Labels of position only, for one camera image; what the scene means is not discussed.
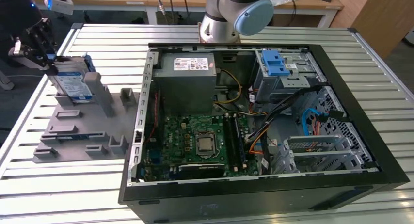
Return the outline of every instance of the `gray 3d printed base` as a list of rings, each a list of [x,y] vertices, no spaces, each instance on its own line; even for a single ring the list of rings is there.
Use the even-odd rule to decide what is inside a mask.
[[[35,163],[125,158],[133,143],[140,94],[128,88],[111,96],[110,116],[98,102],[58,104],[34,153]]]

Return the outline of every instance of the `aluminum table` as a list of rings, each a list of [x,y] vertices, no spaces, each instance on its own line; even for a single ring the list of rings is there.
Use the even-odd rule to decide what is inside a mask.
[[[198,42],[197,26],[85,24],[71,29],[61,55],[89,52],[113,91],[141,90],[149,42]],[[339,210],[208,220],[201,223],[310,224],[414,222],[414,96],[359,33],[347,29],[266,28],[244,43],[321,44],[408,173],[411,183]],[[57,89],[45,77],[0,150],[0,223],[141,224],[118,204],[125,160],[35,164]]]

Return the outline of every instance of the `desk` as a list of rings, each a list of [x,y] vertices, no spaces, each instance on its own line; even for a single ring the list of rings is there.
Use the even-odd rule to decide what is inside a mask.
[[[73,0],[75,10],[101,10],[101,11],[148,11],[149,23],[158,24],[157,12],[161,10],[158,0]],[[162,0],[166,10],[170,11],[170,0]],[[43,0],[37,0],[41,8],[46,9]],[[205,12],[206,0],[188,0],[189,10],[192,12]],[[344,8],[340,0],[333,0],[331,3],[322,0],[298,0],[297,14],[298,15],[322,15],[318,27],[329,28],[339,10]],[[174,11],[185,12],[185,0],[173,0]],[[286,3],[278,6],[274,10],[276,14],[292,14],[293,3]]]
[[[71,29],[59,55],[89,52],[99,58],[94,65],[110,91],[133,87],[140,92],[149,42],[197,43],[198,27],[85,24],[82,29]],[[322,45],[412,182],[339,210],[214,223],[413,223],[414,98],[360,34],[348,29],[269,27],[254,36],[242,36],[242,43]],[[55,93],[45,77],[0,150],[2,224],[144,224],[129,207],[118,204],[125,160],[46,164],[31,161],[58,104]]]

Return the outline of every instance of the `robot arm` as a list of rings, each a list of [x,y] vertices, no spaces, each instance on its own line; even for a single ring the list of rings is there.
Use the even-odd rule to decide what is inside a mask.
[[[45,3],[53,11],[70,15],[74,12],[71,0],[45,0]],[[0,0],[0,24],[15,42],[10,56],[27,67],[55,74],[57,43],[51,21],[42,18],[34,0]]]
[[[273,13],[270,0],[208,0],[201,25],[204,42],[233,43],[240,34],[257,34],[268,26]]]

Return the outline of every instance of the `sticker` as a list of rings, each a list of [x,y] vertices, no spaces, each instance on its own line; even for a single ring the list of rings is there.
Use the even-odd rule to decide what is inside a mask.
[[[57,78],[59,85],[73,99],[86,101],[93,98],[93,93],[83,82],[81,72],[59,72]]]
[[[145,3],[144,2],[126,2],[128,4],[132,4],[132,5],[144,5]]]
[[[298,69],[297,64],[286,64],[286,69]]]
[[[254,94],[249,94],[249,100],[250,100],[252,103],[254,103],[254,101],[256,101],[256,96],[254,96]]]
[[[262,165],[266,167],[266,169],[270,166],[270,163],[268,162],[268,160],[265,158],[262,158]]]
[[[208,58],[177,58],[174,70],[209,70]]]

